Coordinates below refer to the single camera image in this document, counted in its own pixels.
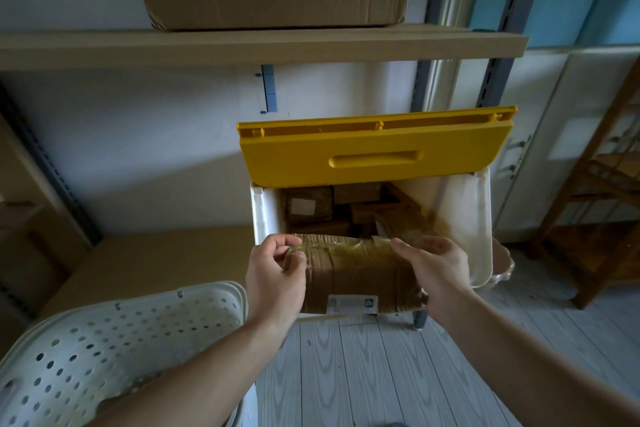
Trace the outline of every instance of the white label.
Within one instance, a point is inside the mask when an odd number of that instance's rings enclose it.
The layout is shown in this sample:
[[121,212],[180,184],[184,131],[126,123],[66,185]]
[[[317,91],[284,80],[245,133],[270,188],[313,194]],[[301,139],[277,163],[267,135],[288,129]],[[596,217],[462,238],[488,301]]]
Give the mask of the white label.
[[300,199],[299,197],[291,199],[291,214],[313,216],[315,212],[316,202],[313,199]]
[[329,295],[326,313],[330,316],[359,316],[378,313],[378,296]]

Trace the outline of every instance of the wooden floor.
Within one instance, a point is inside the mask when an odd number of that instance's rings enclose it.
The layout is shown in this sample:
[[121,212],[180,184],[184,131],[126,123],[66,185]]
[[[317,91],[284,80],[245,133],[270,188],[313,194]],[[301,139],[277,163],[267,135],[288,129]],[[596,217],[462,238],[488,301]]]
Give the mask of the wooden floor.
[[[640,287],[605,291],[587,310],[543,264],[516,271],[485,299],[592,375],[640,401]],[[410,314],[299,323],[257,382],[262,426],[515,426],[431,319]]]

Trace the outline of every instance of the lid handle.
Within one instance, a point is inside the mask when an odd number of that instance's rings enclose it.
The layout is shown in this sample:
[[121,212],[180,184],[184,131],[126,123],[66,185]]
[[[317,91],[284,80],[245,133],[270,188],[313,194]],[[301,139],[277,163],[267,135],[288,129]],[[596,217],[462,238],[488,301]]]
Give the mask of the lid handle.
[[329,159],[329,165],[331,167],[367,167],[370,165],[415,164],[422,160],[423,156],[424,154],[420,150],[334,155]]

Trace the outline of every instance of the yellow lid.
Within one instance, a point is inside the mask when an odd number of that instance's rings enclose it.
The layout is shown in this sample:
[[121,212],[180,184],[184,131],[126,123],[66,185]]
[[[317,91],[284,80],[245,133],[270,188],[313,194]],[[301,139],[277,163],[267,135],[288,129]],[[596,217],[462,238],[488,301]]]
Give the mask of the yellow lid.
[[491,164],[517,107],[238,123],[253,182],[294,187],[475,172]]

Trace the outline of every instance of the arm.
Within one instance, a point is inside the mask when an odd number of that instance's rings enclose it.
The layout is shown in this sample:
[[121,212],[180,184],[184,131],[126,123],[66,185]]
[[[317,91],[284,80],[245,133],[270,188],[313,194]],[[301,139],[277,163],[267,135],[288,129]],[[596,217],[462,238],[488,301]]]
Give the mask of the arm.
[[588,375],[509,322],[469,285],[467,255],[452,241],[394,239],[429,295],[429,315],[525,426],[640,425],[631,399]]
[[253,248],[246,273],[249,317],[243,326],[96,419],[93,427],[219,426],[278,352],[305,297],[306,257],[277,264],[291,235],[269,236]]

